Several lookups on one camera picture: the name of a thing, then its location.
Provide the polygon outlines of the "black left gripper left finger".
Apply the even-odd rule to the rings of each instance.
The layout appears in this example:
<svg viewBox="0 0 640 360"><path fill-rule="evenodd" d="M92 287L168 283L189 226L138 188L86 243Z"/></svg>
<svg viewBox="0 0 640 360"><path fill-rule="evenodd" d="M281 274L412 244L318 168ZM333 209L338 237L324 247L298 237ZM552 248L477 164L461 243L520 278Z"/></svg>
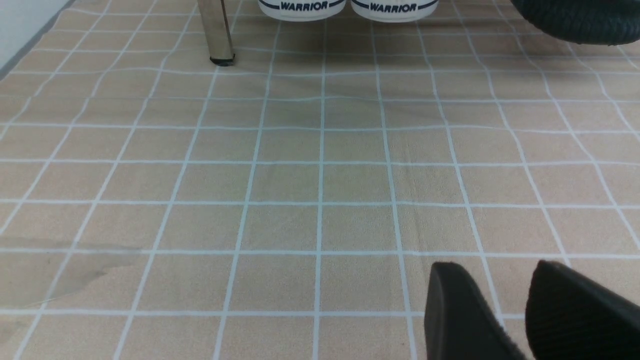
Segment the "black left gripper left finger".
<svg viewBox="0 0 640 360"><path fill-rule="evenodd" d="M455 262L430 267L423 317L428 360L525 360L471 274Z"/></svg>

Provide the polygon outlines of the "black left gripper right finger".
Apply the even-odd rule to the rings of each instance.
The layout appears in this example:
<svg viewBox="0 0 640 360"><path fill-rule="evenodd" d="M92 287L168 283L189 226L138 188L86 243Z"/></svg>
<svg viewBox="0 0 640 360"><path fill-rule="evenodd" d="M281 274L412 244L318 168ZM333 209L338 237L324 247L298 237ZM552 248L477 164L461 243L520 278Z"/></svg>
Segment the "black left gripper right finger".
<svg viewBox="0 0 640 360"><path fill-rule="evenodd" d="M525 306L537 360L637 360L640 308L582 273L540 260Z"/></svg>

